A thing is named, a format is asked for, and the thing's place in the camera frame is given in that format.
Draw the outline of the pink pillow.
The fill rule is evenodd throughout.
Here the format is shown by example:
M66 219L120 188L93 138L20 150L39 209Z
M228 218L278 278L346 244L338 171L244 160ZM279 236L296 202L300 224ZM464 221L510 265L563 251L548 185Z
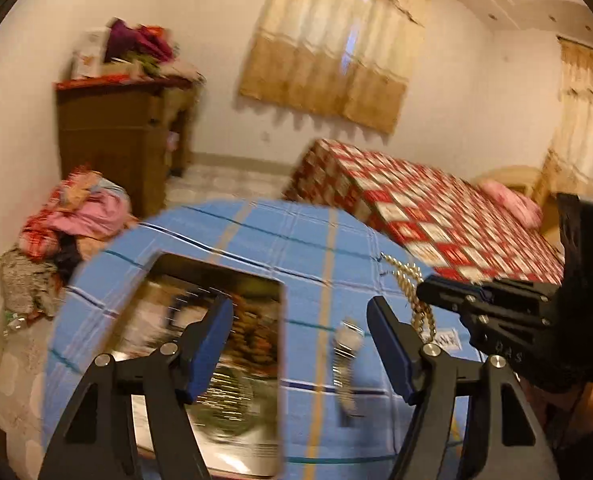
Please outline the pink pillow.
M543 211L529 197L495 180L483 180L477 186L495 204L508 211L524 229L535 230L541 226Z

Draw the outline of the bed with red quilt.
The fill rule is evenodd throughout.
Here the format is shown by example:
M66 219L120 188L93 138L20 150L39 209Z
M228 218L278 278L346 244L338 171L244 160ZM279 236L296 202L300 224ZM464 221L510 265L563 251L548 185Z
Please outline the bed with red quilt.
M563 275L555 249L484 192L384 153L317 139L283 196L342 209L452 280L558 284Z

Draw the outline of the beige window curtain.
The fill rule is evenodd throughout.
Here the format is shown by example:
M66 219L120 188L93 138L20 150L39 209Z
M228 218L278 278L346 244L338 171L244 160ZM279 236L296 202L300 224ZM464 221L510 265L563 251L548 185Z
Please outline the beige window curtain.
M394 132L431 0L268 0L241 96Z

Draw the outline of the brown wooden cabinet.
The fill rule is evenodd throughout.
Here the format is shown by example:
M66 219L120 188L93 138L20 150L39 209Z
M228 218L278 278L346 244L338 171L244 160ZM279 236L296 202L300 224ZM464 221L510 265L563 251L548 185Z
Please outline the brown wooden cabinet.
M133 214L164 208L166 180L190 162L203 80L178 76L54 85L61 176L84 166L125 188Z

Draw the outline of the pile of clothes on cabinet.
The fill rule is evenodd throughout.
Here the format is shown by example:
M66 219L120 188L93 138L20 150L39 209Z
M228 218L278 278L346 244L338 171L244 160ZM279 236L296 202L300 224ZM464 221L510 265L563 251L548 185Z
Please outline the pile of clothes on cabinet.
M170 31L160 26L130 27L120 18L108 25L109 35L104 47L103 65L129 65L140 77L182 78L204 81L204 76L190 63L179 58L170 42Z

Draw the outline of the pink metal tin box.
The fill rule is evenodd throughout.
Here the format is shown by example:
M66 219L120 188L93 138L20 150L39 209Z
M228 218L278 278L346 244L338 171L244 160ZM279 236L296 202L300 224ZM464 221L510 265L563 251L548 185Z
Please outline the pink metal tin box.
M192 435L215 479L282 472L286 288L261 271L159 252L130 285L102 349L170 362Z

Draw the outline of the cream headboard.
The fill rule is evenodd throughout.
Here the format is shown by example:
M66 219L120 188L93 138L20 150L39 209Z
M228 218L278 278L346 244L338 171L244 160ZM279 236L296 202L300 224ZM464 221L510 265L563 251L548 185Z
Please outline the cream headboard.
M514 165L495 168L473 177L469 182L492 200L508 198L510 193L532 198L541 170Z

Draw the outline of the silver wristwatch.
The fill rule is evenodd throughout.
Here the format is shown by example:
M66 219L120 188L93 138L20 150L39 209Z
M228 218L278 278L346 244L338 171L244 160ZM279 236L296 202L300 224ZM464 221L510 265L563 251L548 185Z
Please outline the silver wristwatch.
M353 363L364 339L365 333L351 318L339 323L333 337L333 386L343 413L351 418L361 417L354 398Z

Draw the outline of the side curtain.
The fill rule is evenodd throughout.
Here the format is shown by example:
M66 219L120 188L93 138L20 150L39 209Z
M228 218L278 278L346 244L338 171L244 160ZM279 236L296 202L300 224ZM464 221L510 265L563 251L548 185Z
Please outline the side curtain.
M593 196L593 49L561 38L561 119L531 198L558 192Z

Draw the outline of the blue plaid tablecloth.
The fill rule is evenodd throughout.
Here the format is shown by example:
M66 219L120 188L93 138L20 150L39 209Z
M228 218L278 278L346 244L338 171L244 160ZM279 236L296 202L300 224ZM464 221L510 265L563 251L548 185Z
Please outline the blue plaid tablecloth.
M360 417L344 425L332 387L332 343L345 318L366 321L368 301L386 298L409 318L407 299L383 255L403 248L350 214L281 200L212 200L144 220L78 270L66 291L47 354L42 438L69 398L128 295L161 252L274 278L286 288L281 375L284 474L289 479L384 479L412 410L394 394L374 344L353 364Z

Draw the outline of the pile of clothes on floor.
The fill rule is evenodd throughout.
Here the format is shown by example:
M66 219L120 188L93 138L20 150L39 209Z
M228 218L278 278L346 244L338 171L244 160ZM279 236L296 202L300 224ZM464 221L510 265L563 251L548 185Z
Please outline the pile of clothes on floor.
M23 323L55 316L61 290L80 263L133 226L136 218L124 188L98 171L74 169L0 256L6 319Z

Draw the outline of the white printed box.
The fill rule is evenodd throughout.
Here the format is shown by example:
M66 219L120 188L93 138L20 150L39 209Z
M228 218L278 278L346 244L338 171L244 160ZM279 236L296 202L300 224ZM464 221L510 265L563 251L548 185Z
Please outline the white printed box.
M82 32L74 48L72 78L98 78L106 56L106 43L110 29L106 26L87 29Z

